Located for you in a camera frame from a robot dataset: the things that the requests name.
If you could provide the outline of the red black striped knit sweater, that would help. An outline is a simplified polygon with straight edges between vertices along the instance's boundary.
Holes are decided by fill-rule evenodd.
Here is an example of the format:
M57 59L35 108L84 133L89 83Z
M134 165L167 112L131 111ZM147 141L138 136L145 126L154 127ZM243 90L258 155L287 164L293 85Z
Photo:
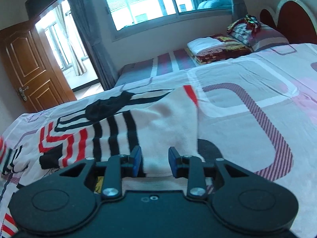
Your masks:
M77 161L142 149L141 177L168 177L168 149L199 156L193 87L103 92L18 117L1 136L1 237L17 231L8 204L19 188Z

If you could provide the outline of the grey left curtain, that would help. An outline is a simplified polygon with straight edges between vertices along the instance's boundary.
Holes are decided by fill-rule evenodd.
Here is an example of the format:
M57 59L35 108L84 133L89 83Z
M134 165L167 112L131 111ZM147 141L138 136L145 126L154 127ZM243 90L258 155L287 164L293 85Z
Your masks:
M68 0L75 25L104 90L112 89L117 73L101 35L93 0Z

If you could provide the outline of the striped grey maroon bed sheet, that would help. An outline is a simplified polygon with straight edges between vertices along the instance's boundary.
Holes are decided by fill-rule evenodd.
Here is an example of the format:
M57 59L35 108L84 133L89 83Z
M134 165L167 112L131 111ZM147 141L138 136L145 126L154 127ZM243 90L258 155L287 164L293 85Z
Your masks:
M199 66L187 48L164 53L152 59L130 63L120 70L115 87Z

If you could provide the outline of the white patterned bed quilt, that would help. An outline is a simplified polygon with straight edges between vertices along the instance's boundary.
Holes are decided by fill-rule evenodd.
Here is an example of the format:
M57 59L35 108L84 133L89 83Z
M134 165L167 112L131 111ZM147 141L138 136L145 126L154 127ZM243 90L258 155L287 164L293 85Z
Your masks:
M107 92L184 85L198 99L199 156L180 154L182 178L128 177L131 153L87 157L12 194L11 237L316 237L316 45Z

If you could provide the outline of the brown wooden door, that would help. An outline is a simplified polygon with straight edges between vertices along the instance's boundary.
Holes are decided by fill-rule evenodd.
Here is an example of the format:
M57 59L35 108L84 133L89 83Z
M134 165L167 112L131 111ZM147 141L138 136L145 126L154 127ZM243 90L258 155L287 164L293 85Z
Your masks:
M44 30L32 20L1 30L1 60L16 90L25 91L28 113L35 113L76 100L59 67Z

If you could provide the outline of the folded red gold blanket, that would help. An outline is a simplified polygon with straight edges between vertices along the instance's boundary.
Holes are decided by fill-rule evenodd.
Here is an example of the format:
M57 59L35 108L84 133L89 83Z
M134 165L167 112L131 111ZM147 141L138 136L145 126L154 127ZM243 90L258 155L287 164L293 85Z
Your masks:
M188 42L187 52L199 64L208 64L249 55L251 49L234 38L213 35Z

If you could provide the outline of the striped pillow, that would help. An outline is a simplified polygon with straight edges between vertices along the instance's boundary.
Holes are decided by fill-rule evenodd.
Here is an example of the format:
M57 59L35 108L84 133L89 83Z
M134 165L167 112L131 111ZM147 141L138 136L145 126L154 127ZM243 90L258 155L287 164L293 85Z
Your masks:
M249 14L231 23L227 27L227 34L253 52L289 44L284 35Z

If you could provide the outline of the sliding glass window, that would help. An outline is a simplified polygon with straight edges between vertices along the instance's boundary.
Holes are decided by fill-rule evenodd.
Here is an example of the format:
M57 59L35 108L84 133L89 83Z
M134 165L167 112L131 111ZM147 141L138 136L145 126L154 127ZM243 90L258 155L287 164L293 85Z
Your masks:
M194 13L209 16L231 9L198 10L208 0L105 0L111 32L115 40L169 23L193 18Z

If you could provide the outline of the teal cloth on windowsill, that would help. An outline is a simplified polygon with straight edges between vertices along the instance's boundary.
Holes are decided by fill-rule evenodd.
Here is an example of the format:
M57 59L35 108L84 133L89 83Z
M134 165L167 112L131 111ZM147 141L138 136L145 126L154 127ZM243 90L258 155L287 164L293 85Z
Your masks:
M208 0L203 1L198 5L198 10L222 10L222 9L231 9L232 0Z

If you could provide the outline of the red white scalloped headboard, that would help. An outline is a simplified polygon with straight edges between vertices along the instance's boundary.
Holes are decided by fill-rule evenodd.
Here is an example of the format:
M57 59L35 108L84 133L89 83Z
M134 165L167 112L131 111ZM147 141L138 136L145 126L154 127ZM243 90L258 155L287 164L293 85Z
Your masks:
M281 0L276 9L264 7L260 21L281 33L291 44L316 44L316 16L301 0Z

